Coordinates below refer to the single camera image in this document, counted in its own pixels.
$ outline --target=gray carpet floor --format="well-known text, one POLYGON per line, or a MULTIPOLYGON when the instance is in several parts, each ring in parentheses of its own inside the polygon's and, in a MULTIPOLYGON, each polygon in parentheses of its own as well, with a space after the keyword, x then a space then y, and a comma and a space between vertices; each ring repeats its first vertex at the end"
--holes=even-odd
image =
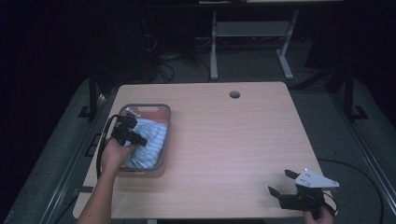
MULTIPOLYGON (((293 42, 287 54, 293 80, 283 76, 276 58, 275 49, 279 42, 268 43, 260 50, 242 50, 236 53, 218 55, 219 79, 211 82, 255 82, 282 81, 288 86, 298 84, 316 74, 319 70, 305 68, 304 62, 310 43, 293 42)), ((175 70, 174 83, 207 82, 209 76, 209 54, 197 56, 202 61, 175 60, 168 65, 175 70)), ((341 161, 359 168, 368 176, 373 174, 361 152, 361 146, 351 131, 337 100, 342 92, 329 94, 324 90, 327 78, 300 91, 290 91, 304 128, 319 159, 341 161)), ((162 83, 158 76, 153 83, 162 83)), ((367 145, 373 150, 389 182, 396 186, 396 130, 376 106, 370 92, 355 81, 354 105, 360 105, 368 119, 356 120, 353 127, 360 130, 367 145)), ((48 141, 43 153, 26 181, 21 194, 13 206, 13 218, 8 223, 75 223, 72 211, 78 191, 92 157, 92 141, 104 128, 108 112, 117 89, 99 101, 98 114, 92 122, 78 118, 83 106, 89 105, 88 81, 80 88, 64 111, 64 115, 48 141)), ((319 160, 323 173, 337 180, 341 187, 332 191, 338 203, 336 223, 378 223, 381 216, 381 202, 373 184, 355 169, 333 161, 319 160)), ((396 223, 396 216, 387 200, 383 200, 383 223, 396 223)), ((147 223, 146 220, 114 220, 113 223, 147 223)), ((165 220, 163 223, 304 223, 300 218, 265 220, 165 220)))

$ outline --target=forearm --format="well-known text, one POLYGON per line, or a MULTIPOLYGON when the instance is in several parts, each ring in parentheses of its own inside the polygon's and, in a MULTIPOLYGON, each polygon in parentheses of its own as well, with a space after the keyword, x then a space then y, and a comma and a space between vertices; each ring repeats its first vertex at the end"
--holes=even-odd
POLYGON ((102 172, 91 198, 78 218, 78 223, 109 224, 111 222, 111 201, 116 175, 117 171, 102 172))

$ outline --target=white triangular bracket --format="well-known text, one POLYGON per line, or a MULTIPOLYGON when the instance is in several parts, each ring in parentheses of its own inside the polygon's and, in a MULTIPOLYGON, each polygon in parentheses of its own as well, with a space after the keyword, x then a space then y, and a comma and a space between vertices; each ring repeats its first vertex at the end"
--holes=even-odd
POLYGON ((304 186, 310 189, 316 188, 337 188, 340 184, 323 175, 318 175, 308 169, 304 169, 302 173, 294 180, 296 185, 304 186))

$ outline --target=cloth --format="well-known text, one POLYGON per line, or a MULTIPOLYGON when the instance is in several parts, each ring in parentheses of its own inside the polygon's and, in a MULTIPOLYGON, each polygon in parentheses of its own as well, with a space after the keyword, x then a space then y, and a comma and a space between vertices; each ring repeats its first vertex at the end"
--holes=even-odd
POLYGON ((163 149, 167 126, 149 119, 137 119, 134 132, 146 138, 148 142, 146 146, 140 146, 137 150, 130 154, 128 161, 125 163, 127 167, 138 169, 150 169, 157 163, 160 152, 163 149))

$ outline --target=light wood table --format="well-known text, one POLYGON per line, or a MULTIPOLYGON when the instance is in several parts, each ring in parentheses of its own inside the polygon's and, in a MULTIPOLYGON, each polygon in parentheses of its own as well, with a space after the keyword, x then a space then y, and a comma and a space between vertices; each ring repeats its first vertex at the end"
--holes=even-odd
MULTIPOLYGON (((294 193, 285 169, 321 174, 303 124, 281 82, 122 86, 109 116, 127 104, 167 104, 172 118, 159 178, 117 177, 113 218, 299 217, 268 186, 294 193), (238 91, 240 97, 230 97, 238 91)), ((84 186, 96 184, 93 158, 84 186)), ((80 193, 78 217, 90 197, 80 193)))

